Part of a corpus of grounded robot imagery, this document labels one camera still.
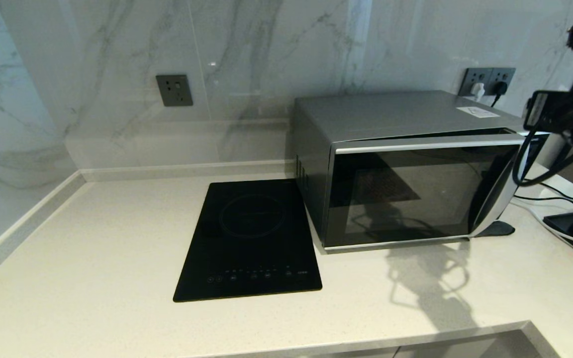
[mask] countertop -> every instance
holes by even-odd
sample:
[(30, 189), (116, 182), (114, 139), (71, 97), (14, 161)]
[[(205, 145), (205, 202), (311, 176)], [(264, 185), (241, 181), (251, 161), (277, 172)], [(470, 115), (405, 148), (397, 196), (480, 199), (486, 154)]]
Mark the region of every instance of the countertop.
[(532, 322), (573, 358), (573, 249), (514, 205), (501, 218), (511, 236), (341, 254), (316, 245), (320, 291), (174, 303), (209, 183), (284, 177), (86, 183), (0, 266), (0, 357), (296, 356)]

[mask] electrical outlet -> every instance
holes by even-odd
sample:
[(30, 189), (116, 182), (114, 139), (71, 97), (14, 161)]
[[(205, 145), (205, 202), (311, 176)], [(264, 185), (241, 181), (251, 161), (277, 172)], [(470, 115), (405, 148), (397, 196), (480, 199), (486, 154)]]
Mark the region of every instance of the electrical outlet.
[(165, 107), (193, 106), (186, 75), (158, 75), (156, 82)]
[(464, 81), (461, 83), (461, 87), (459, 88), (458, 95), (473, 95), (471, 90), (473, 90), (473, 86), (478, 82), (483, 84), (483, 88), (487, 94), (487, 84), (491, 74), (492, 68), (468, 68), (466, 70), (466, 75), (464, 76)]
[(485, 86), (486, 95), (496, 95), (494, 88), (498, 82), (507, 83), (508, 88), (510, 87), (510, 82), (512, 82), (512, 77), (516, 68), (493, 68), (492, 73), (489, 75), (489, 80)]

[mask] backsplash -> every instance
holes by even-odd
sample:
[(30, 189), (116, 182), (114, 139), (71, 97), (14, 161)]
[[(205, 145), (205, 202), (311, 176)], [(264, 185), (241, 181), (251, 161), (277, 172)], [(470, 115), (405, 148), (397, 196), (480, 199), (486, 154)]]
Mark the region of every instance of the backsplash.
[(76, 169), (0, 16), (0, 235)]
[[(294, 97), (456, 93), (516, 67), (496, 105), (566, 89), (570, 0), (0, 0), (79, 168), (284, 159)], [(189, 76), (163, 107), (155, 75)]]

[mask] label on microwave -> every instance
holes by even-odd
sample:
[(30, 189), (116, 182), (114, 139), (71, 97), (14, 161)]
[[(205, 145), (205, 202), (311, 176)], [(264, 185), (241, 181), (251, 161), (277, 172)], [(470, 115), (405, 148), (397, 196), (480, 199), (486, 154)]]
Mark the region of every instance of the label on microwave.
[(477, 118), (492, 118), (494, 116), (500, 116), (491, 111), (486, 111), (485, 109), (481, 109), (479, 107), (457, 107), (459, 111), (464, 111), (469, 115), (473, 115)]

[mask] induction cooktop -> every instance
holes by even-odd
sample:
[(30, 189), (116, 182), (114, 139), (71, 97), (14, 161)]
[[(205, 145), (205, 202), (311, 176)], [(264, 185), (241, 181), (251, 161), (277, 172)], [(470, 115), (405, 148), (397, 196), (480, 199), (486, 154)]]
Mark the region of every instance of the induction cooktop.
[(209, 185), (174, 302), (321, 288), (294, 179)]

